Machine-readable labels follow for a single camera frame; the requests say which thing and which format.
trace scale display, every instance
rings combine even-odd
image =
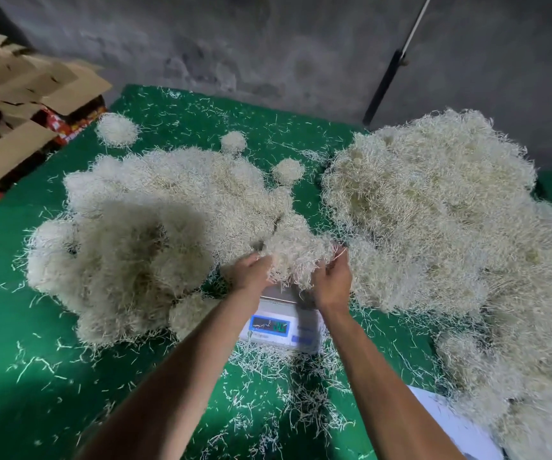
[[[291,327],[290,321],[283,319],[267,318],[254,315],[250,320],[248,326],[250,331],[266,332],[268,334],[287,336],[289,334],[289,328]]]

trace hand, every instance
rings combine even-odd
[[[324,261],[318,263],[312,274],[312,286],[316,308],[323,316],[325,313],[348,313],[352,282],[346,247],[338,248],[329,265],[325,265]]]
[[[260,296],[263,289],[274,284],[268,278],[271,267],[270,255],[262,257],[255,252],[240,258],[229,270],[234,285],[233,290],[245,290],[256,294],[257,297]]]

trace forearm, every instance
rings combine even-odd
[[[219,303],[114,411],[78,460],[179,459],[258,302],[258,294],[240,290]]]
[[[463,460],[464,456],[347,313],[323,315],[381,460]]]

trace concrete wall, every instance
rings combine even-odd
[[[423,0],[0,0],[43,53],[117,83],[360,123]],[[552,0],[433,0],[373,127],[476,108],[552,157]]]

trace right hand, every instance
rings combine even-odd
[[[324,261],[318,263],[318,268],[312,274],[312,286],[316,308],[322,315],[348,313],[352,282],[346,247],[339,247],[335,259],[328,265]]]

